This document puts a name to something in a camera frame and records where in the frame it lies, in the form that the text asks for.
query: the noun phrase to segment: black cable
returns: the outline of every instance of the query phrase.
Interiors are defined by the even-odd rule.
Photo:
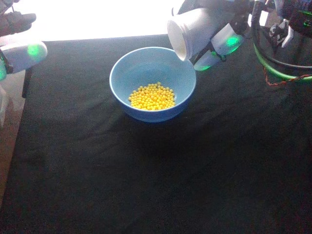
[[[264,7],[264,3],[260,1],[255,1],[254,2],[254,7],[253,7],[253,14],[252,14],[252,37],[253,37],[253,42],[257,50],[259,51],[260,55],[267,59],[268,61],[282,67],[290,68],[290,69],[295,69],[295,70],[312,70],[312,66],[300,66],[300,65],[293,65],[289,63],[284,63],[281,61],[278,61],[271,56],[268,56],[264,50],[261,48],[260,43],[259,43],[259,20],[260,20],[260,15],[261,11]]]

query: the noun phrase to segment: table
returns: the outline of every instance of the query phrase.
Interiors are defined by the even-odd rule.
[[[312,230],[311,86],[268,86],[251,41],[197,73],[189,107],[158,124],[123,113],[109,73],[134,49],[170,48],[166,35],[46,45],[27,90],[2,233]],[[309,62],[309,51],[301,55]]]

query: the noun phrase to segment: cup rim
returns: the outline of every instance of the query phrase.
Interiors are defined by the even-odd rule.
[[[194,90],[195,90],[195,87],[196,87],[196,71],[195,71],[195,70],[194,70],[195,82],[194,82],[194,86],[193,86],[191,92],[190,92],[190,93],[188,94],[188,96],[187,96],[186,98],[184,98],[184,100],[181,101],[179,104],[177,104],[177,105],[175,105],[175,106],[173,106],[173,107],[169,107],[169,108],[167,108],[167,109],[163,109],[163,110],[154,110],[154,111],[150,111],[150,110],[141,110],[141,109],[135,108],[135,107],[129,105],[128,103],[124,102],[124,101],[121,100],[121,99],[118,97],[118,95],[115,93],[115,91],[114,91],[114,89],[113,89],[113,85],[112,85],[112,74],[113,74],[113,72],[114,72],[115,67],[116,67],[116,66],[118,65],[118,63],[119,63],[121,60],[123,60],[126,56],[128,56],[128,55],[130,55],[130,54],[132,54],[132,53],[135,53],[135,52],[137,52],[137,51],[139,51],[139,50],[145,50],[145,49],[164,49],[164,50],[168,50],[168,51],[171,51],[171,52],[175,53],[174,50],[169,49],[169,48],[158,47],[158,46],[152,46],[152,47],[143,47],[143,48],[139,48],[139,49],[133,50],[133,51],[131,51],[131,52],[125,54],[125,55],[122,56],[120,59],[118,59],[118,61],[114,64],[114,66],[113,66],[113,68],[112,68],[112,70],[111,70],[111,72],[110,72],[110,75],[109,75],[109,86],[110,86],[110,88],[111,88],[112,93],[114,94],[114,96],[117,98],[117,100],[118,100],[119,102],[121,102],[122,104],[124,104],[124,105],[126,105],[127,107],[129,107],[129,108],[131,108],[131,109],[133,109],[133,110],[136,110],[136,111],[143,111],[143,112],[147,112],[147,113],[151,113],[151,112],[152,112],[152,113],[156,113],[156,112],[159,113],[159,112],[164,112],[164,111],[168,111],[168,110],[172,110],[172,109],[174,109],[174,108],[177,108],[178,106],[182,105],[186,100],[188,100],[188,99],[191,97],[191,95],[193,94]]]

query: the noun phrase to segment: blue bowl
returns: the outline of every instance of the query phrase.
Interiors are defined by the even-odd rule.
[[[129,95],[139,86],[160,81],[175,93],[175,106],[157,111],[134,108]],[[124,111],[141,121],[162,122],[181,113],[187,106],[195,89],[196,74],[190,61],[181,61],[174,50],[146,47],[129,52],[113,66],[109,83]]]

